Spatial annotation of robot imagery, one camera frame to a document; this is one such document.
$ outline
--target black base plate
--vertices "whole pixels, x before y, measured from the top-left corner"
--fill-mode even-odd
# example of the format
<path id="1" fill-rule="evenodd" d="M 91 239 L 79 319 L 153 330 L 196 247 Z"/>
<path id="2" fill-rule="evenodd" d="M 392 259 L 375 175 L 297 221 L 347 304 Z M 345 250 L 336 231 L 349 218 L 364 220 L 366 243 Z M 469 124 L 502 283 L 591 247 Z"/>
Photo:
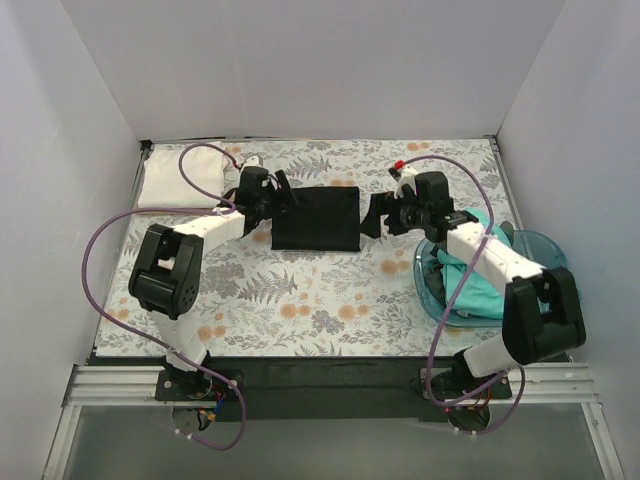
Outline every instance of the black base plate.
<path id="1" fill-rule="evenodd" d="M 218 357 L 209 367 L 238 381 L 252 420 L 417 418 L 446 422 L 444 409 L 425 400 L 420 389 L 416 391 L 425 365 L 423 357 Z M 450 365 L 448 358 L 436 359 L 437 369 Z M 193 400 L 179 390 L 165 388 L 167 380 L 166 372 L 161 372 L 157 400 Z M 510 398 L 511 390 L 500 385 L 491 396 Z M 228 400 L 216 421 L 240 419 L 239 403 L 231 397 Z"/>
<path id="2" fill-rule="evenodd" d="M 242 385 L 244 381 L 244 374 L 241 370 L 217 370 L 217 373 L 229 380 L 235 380 L 238 388 L 242 391 Z M 213 379 L 213 385 L 216 388 L 212 388 L 209 392 L 197 392 L 195 395 L 185 393 L 180 387 L 180 384 L 173 381 L 166 370 L 161 371 L 158 374 L 158 382 L 156 384 L 155 399 L 159 402 L 189 402 L 189 401 L 201 401 L 208 402 L 216 400 L 216 389 L 224 392 L 227 400 L 236 397 L 236 393 L 225 382 Z"/>
<path id="3" fill-rule="evenodd" d="M 449 370 L 439 370 L 433 369 L 432 379 L 431 379 L 431 390 L 435 396 L 440 400 L 453 400 L 462 396 L 463 392 L 459 390 L 455 390 L 453 383 L 450 379 Z M 425 399 L 429 399 L 429 395 L 424 386 L 427 377 L 427 369 L 420 369 L 420 381 L 422 388 L 422 395 Z M 469 391 L 475 390 L 475 388 L 479 387 L 484 381 L 478 380 L 478 383 L 469 388 Z M 511 387 L 509 386 L 509 381 L 505 377 L 502 381 L 498 381 L 494 383 L 491 387 L 491 398 L 496 400 L 505 400 L 511 398 L 513 395 L 511 392 Z M 480 399 L 486 398 L 486 393 L 480 394 Z"/>

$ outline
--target teal cloth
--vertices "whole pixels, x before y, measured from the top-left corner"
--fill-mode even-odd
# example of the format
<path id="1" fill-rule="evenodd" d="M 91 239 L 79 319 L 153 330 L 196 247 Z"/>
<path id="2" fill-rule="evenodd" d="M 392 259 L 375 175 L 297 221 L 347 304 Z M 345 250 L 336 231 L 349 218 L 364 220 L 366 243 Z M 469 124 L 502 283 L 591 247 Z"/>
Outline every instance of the teal cloth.
<path id="1" fill-rule="evenodd" d="M 469 208 L 468 211 L 475 215 L 482 225 L 485 227 L 489 225 L 489 217 L 484 212 L 472 208 Z M 491 233 L 496 235 L 502 243 L 511 247 L 507 236 L 500 227 L 494 226 Z M 443 250 L 438 251 L 438 261 L 443 265 L 442 277 L 448 303 L 460 283 L 462 275 L 467 271 L 467 265 Z M 473 272 L 462 287 L 453 309 L 458 313 L 464 312 L 477 317 L 502 319 L 504 298 L 480 274 Z"/>

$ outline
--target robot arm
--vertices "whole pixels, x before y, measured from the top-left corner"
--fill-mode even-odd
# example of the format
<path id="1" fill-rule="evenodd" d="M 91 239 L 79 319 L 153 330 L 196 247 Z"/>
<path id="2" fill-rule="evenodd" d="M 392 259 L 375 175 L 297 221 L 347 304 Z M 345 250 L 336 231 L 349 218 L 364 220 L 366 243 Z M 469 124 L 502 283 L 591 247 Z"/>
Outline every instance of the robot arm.
<path id="1" fill-rule="evenodd" d="M 430 241 L 471 263 L 485 229 L 469 212 L 454 210 L 444 174 L 418 174 L 402 164 L 389 171 L 399 181 L 398 190 L 372 196 L 361 232 L 380 237 L 380 217 L 388 215 L 384 223 L 392 235 L 422 229 Z M 578 291 L 567 269 L 546 269 L 490 237 L 474 270 L 505 299 L 502 334 L 454 356 L 456 390 L 468 391 L 492 374 L 585 342 Z M 548 309 L 542 312 L 540 304 Z"/>
<path id="2" fill-rule="evenodd" d="M 255 165 L 242 169 L 235 195 L 237 211 L 207 215 L 166 227 L 152 225 L 142 240 L 129 279 L 129 293 L 150 312 L 162 339 L 173 347 L 163 366 L 182 391 L 198 396 L 211 383 L 203 373 L 180 360 L 180 353 L 194 363 L 208 362 L 208 352 L 198 336 L 198 317 L 191 311 L 200 287 L 202 258 L 220 245 L 247 235 L 263 219 L 271 218 L 274 206 L 295 202 L 283 172 L 276 172 L 276 190 L 269 172 Z"/>

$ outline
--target white towel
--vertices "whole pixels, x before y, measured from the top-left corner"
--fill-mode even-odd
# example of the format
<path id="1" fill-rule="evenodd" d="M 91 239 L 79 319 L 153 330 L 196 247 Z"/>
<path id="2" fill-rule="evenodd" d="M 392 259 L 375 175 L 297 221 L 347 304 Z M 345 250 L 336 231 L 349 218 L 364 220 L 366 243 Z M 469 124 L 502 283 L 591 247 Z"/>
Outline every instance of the white towel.
<path id="1" fill-rule="evenodd" d="M 220 146 L 219 142 L 211 143 Z M 195 190 L 178 170 L 178 158 L 188 145 L 156 145 L 145 162 L 144 181 L 138 198 L 139 207 L 210 208 L 219 202 Z M 221 196 L 224 169 L 230 162 L 208 147 L 187 152 L 183 166 L 189 179 L 203 190 Z"/>

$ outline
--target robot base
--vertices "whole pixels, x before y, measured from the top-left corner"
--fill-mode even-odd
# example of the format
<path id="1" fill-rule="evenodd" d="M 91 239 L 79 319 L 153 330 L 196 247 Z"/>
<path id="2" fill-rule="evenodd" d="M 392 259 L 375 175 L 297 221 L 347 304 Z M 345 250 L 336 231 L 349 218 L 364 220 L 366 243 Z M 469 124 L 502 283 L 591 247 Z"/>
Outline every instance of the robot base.
<path id="1" fill-rule="evenodd" d="M 211 357 L 207 355 L 202 365 L 236 383 L 242 390 L 244 373 L 239 369 L 217 369 Z M 165 370 L 158 375 L 155 399 L 159 402 L 208 402 L 217 400 L 221 392 L 228 400 L 236 394 L 229 385 L 216 378 L 204 377 L 200 372 L 183 372 L 172 369 L 165 363 Z"/>
<path id="2" fill-rule="evenodd" d="M 427 390 L 425 388 L 425 382 L 427 378 L 427 369 L 420 369 L 420 383 L 422 389 L 422 395 L 425 399 L 429 399 Z M 469 387 L 469 391 L 479 387 L 486 379 L 477 380 L 476 384 Z M 454 376 L 451 373 L 451 369 L 433 369 L 433 378 L 431 379 L 431 390 L 436 398 L 439 400 L 453 400 L 460 397 L 463 392 L 460 390 L 460 386 Z M 497 382 L 491 387 L 491 398 L 496 400 L 506 400 L 513 396 L 509 382 L 505 378 L 502 382 Z"/>

